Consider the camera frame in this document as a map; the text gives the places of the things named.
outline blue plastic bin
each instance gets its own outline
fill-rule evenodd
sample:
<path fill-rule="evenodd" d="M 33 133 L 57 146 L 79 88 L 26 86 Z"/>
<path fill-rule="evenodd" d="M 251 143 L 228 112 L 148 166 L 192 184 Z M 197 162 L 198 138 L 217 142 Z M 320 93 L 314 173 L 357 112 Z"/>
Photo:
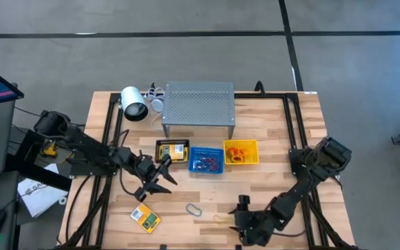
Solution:
<path fill-rule="evenodd" d="M 189 171 L 194 173 L 223 174 L 224 151 L 205 147 L 191 147 Z"/>

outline yellow plastic tray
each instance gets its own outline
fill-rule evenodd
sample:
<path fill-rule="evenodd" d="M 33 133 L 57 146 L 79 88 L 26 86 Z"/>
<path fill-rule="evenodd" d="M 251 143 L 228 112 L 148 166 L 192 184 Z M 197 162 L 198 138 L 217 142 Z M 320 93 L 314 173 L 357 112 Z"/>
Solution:
<path fill-rule="evenodd" d="M 244 157 L 240 162 L 233 162 L 231 160 L 232 151 L 235 152 L 236 149 L 242 149 L 241 152 Z M 257 140 L 225 140 L 223 141 L 223 150 L 225 153 L 226 165 L 250 165 L 259 163 Z"/>

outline gray perforated metal platform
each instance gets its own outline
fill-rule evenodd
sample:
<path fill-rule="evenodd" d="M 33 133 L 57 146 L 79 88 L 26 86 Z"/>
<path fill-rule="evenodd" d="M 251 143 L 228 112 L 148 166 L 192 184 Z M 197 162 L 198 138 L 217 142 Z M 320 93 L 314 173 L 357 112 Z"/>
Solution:
<path fill-rule="evenodd" d="M 169 125 L 235 126 L 234 84 L 216 82 L 168 82 L 162 122 L 166 137 Z"/>

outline yellow basket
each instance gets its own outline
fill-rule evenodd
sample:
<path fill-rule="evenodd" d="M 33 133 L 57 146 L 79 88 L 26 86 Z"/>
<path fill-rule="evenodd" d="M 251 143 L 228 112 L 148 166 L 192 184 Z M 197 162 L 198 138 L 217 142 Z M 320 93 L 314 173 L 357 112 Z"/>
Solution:
<path fill-rule="evenodd" d="M 225 140 L 223 150 L 226 165 L 259 163 L 257 140 Z"/>

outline wooden table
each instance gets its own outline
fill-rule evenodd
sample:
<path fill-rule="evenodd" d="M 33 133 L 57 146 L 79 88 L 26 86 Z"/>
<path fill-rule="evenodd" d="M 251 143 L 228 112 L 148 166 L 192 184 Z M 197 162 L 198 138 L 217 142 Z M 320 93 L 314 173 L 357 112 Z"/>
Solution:
<path fill-rule="evenodd" d="M 106 121 L 109 96 L 111 92 L 95 92 L 92 98 L 85 132 L 101 141 Z M 313 147 L 324 136 L 326 127 L 319 99 L 316 94 L 299 92 L 299 100 L 308 144 Z M 294 107 L 290 104 L 297 145 L 300 145 Z M 117 108 L 112 118 L 117 117 Z M 165 139 L 163 131 L 151 128 L 151 120 L 155 113 L 141 122 L 122 122 L 122 129 L 131 131 L 126 138 L 125 146 L 133 152 L 154 156 L 156 140 Z M 269 200 L 281 192 L 289 190 L 296 178 L 291 174 L 288 160 L 290 141 L 285 121 L 283 102 L 280 99 L 236 99 L 236 127 L 233 139 L 257 139 L 260 152 L 260 164 L 225 166 L 220 176 L 193 176 L 188 172 L 187 164 L 173 163 L 169 172 L 178 182 L 172 185 L 162 179 L 159 184 L 170 189 L 172 194 L 148 195 L 144 203 L 150 207 L 162 222 L 152 234 L 148 234 L 130 214 L 139 204 L 133 197 L 123 192 L 119 184 L 119 175 L 114 177 L 108 216 L 104 231 L 103 249 L 158 249 L 167 244 L 168 249 L 234 249 L 240 244 L 238 234 L 229 229 L 233 226 L 233 217 L 227 212 L 234 209 L 239 194 L 251 197 L 250 210 L 263 209 Z M 115 122 L 112 122 L 112 137 Z M 160 127 L 160 120 L 155 127 Z M 188 127 L 175 126 L 171 130 L 170 139 L 189 139 L 192 146 L 222 148 L 227 139 L 226 128 L 221 127 Z M 124 185 L 135 191 L 140 181 L 127 172 L 123 174 Z M 75 192 L 83 181 L 83 177 L 75 178 L 69 193 L 69 199 L 60 230 L 60 240 L 65 239 L 65 224 L 70 203 Z M 74 232 L 86 216 L 93 177 L 82 189 L 72 213 L 70 234 Z M 349 244 L 354 244 L 342 191 L 334 180 L 328 179 L 318 187 L 322 211 L 327 220 L 339 235 Z M 203 211 L 201 217 L 194 217 L 185 211 L 187 203 L 193 203 Z M 90 243 L 94 244 L 98 218 L 92 227 Z M 312 217 L 316 243 L 317 222 Z M 298 205 L 291 222 L 283 233 L 299 233 L 304 230 L 301 206 Z M 305 235 L 296 238 L 273 235 L 266 249 L 307 249 Z"/>

